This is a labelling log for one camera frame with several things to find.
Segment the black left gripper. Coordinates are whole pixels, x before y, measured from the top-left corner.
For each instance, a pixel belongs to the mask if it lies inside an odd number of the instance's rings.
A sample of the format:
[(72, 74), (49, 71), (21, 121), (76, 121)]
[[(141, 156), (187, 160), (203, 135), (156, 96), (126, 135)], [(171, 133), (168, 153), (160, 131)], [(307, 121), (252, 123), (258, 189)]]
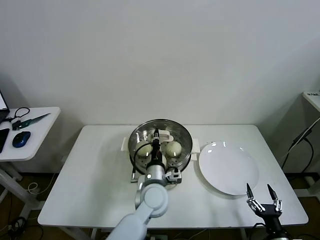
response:
[(153, 133), (153, 142), (151, 144), (152, 150), (151, 150), (151, 165), (161, 165), (163, 163), (163, 157), (161, 153), (161, 144), (160, 144), (160, 132), (159, 129), (156, 128)]

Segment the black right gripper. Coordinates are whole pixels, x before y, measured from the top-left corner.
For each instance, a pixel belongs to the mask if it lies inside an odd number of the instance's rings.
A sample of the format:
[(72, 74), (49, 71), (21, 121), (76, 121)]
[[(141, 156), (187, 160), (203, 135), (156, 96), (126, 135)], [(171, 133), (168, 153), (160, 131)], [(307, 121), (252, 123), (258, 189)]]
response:
[(282, 200), (278, 198), (278, 195), (269, 184), (267, 184), (267, 188), (273, 204), (260, 204), (254, 198), (248, 183), (246, 184), (246, 194), (248, 197), (246, 202), (254, 212), (257, 212), (257, 216), (263, 219), (268, 234), (283, 234), (284, 230), (279, 220), (283, 212)]

